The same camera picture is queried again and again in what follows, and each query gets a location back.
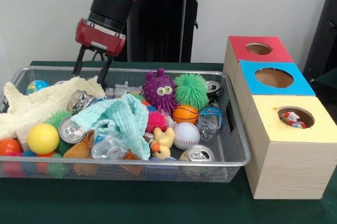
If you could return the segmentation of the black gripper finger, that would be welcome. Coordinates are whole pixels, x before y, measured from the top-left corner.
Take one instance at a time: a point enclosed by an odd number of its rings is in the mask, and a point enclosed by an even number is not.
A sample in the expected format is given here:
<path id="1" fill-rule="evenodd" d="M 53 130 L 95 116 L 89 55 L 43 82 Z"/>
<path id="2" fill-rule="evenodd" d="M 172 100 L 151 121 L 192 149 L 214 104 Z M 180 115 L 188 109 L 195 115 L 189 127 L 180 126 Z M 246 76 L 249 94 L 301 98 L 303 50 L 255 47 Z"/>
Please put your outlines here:
<path id="1" fill-rule="evenodd" d="M 103 89 L 105 89 L 107 86 L 107 84 L 105 83 L 105 78 L 113 60 L 113 56 L 108 56 L 104 67 L 100 70 L 100 74 L 98 75 L 97 83 L 100 84 Z"/>
<path id="2" fill-rule="evenodd" d="M 73 76 L 79 76 L 82 66 L 83 66 L 83 57 L 84 57 L 84 53 L 86 51 L 86 47 L 85 46 L 81 46 L 80 50 L 78 52 L 78 56 L 77 56 L 77 60 L 73 69 Z"/>

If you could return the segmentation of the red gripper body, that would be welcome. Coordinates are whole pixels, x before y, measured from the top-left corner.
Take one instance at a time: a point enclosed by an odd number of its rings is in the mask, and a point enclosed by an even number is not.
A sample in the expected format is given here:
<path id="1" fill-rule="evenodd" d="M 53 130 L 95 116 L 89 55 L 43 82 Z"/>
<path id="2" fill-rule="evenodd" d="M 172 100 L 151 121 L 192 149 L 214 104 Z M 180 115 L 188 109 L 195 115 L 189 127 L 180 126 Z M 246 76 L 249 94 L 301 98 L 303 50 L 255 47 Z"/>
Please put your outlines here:
<path id="1" fill-rule="evenodd" d="M 106 55 L 118 56 L 125 46 L 126 36 L 82 18 L 76 28 L 75 40 Z"/>

